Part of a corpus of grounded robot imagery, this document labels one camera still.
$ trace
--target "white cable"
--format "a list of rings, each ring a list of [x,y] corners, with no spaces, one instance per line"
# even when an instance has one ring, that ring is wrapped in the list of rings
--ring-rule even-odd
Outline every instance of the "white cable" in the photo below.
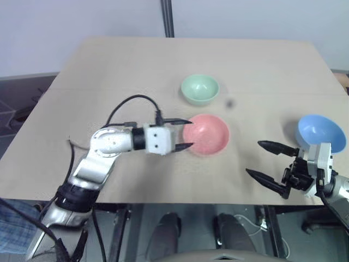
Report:
[[[247,217],[245,217],[244,215],[240,215],[240,214],[236,214],[234,215],[234,217],[242,217],[244,218],[247,222],[249,222],[251,225],[253,225],[256,228],[259,228],[263,231],[267,231],[265,228],[261,227],[260,225],[256,225],[255,223],[253,223],[251,220],[249,220]]]
[[[242,217],[242,218],[244,218],[247,222],[249,222],[251,225],[253,225],[254,227],[256,227],[256,228],[261,228],[259,225],[256,225],[255,223],[253,223],[251,220],[249,220],[247,217],[245,217],[244,215],[239,215],[239,214],[237,214],[237,215],[234,215],[234,217]]]
[[[259,230],[257,230],[256,232],[254,232],[254,233],[252,233],[252,234],[249,234],[249,236],[257,235],[260,231],[262,231],[262,229],[259,228]]]
[[[286,242],[286,240],[283,237],[282,237],[282,241],[285,243],[285,246],[287,247],[287,256],[286,256],[286,259],[287,259],[291,255],[291,249],[290,249],[290,246],[288,245],[288,243]]]
[[[266,231],[265,228],[262,228],[260,225],[256,225],[255,223],[253,223],[251,220],[249,220],[247,217],[245,217],[244,215],[240,215],[240,214],[237,214],[237,215],[234,215],[234,217],[239,217],[240,219],[241,218],[244,218],[247,222],[249,222],[251,225],[253,225],[254,227],[258,228],[258,230],[252,234],[249,234],[249,236],[254,236],[254,235],[257,235],[261,230],[263,231]]]

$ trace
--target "blue bowl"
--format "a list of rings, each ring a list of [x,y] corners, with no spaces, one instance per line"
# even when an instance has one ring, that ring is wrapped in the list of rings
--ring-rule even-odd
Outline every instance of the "blue bowl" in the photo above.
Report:
[[[310,145],[331,143],[332,153],[341,152],[347,144],[343,130],[332,120],[320,115],[307,115],[299,120],[296,140],[307,150]]]

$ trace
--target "green bowl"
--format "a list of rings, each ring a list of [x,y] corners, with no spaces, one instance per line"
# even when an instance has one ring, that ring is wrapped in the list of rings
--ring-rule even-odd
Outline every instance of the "green bowl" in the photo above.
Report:
[[[190,75],[181,85],[186,100],[192,105],[207,105],[219,93],[219,85],[208,75]]]

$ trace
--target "pink bowl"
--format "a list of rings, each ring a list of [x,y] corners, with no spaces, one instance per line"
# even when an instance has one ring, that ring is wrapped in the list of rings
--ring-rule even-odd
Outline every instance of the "pink bowl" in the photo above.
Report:
[[[189,150],[195,154],[208,156],[223,150],[229,142],[227,124],[217,116],[201,114],[190,119],[193,124],[183,128],[185,143],[194,143]]]

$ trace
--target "bowl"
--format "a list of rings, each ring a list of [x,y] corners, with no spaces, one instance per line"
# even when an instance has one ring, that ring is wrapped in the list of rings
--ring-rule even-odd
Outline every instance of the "bowl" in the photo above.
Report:
[[[217,116],[200,114],[190,119],[193,124],[183,128],[185,143],[194,143],[189,150],[199,156],[210,156],[222,151],[229,142],[227,124]]]
[[[207,105],[219,93],[219,85],[208,75],[190,75],[181,85],[186,100],[192,105]]]
[[[347,144],[343,130],[335,122],[321,115],[303,116],[298,122],[296,140],[307,150],[310,145],[331,143],[332,153],[341,152]]]

